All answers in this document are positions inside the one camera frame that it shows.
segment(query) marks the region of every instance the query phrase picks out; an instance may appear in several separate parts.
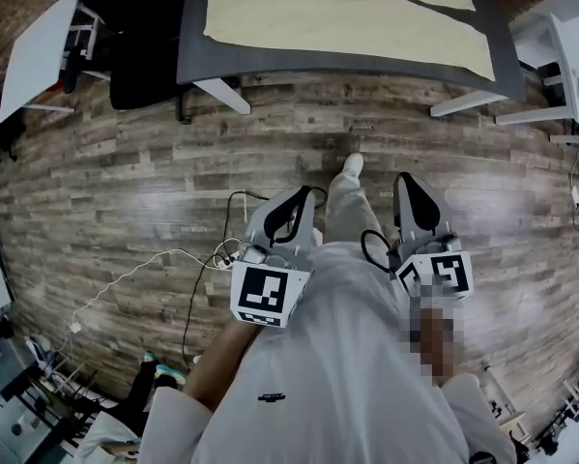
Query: white table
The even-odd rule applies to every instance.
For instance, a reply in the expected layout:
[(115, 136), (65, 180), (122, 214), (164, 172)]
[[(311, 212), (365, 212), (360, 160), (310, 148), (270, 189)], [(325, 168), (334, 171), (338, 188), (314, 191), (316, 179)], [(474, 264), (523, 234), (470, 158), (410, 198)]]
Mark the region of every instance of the white table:
[(30, 101), (59, 80), (66, 39), (78, 0), (59, 0), (14, 42), (1, 97), (0, 122), (19, 108), (73, 112)]
[[(565, 92), (565, 105), (499, 115), (495, 118), (496, 124), (506, 126), (558, 119), (574, 119), (579, 123), (579, 37), (567, 29), (565, 24), (561, 23), (555, 16), (550, 15), (538, 25), (515, 35), (514, 39), (518, 50), (521, 50), (529, 40), (540, 40), (543, 44), (551, 44), (553, 58), (558, 62), (561, 74), (544, 79), (543, 82), (545, 86), (562, 83)], [(473, 106), (497, 102), (504, 98), (501, 95), (476, 91), (431, 107), (431, 116), (441, 117)], [(551, 136), (551, 141), (579, 143), (579, 136)]]

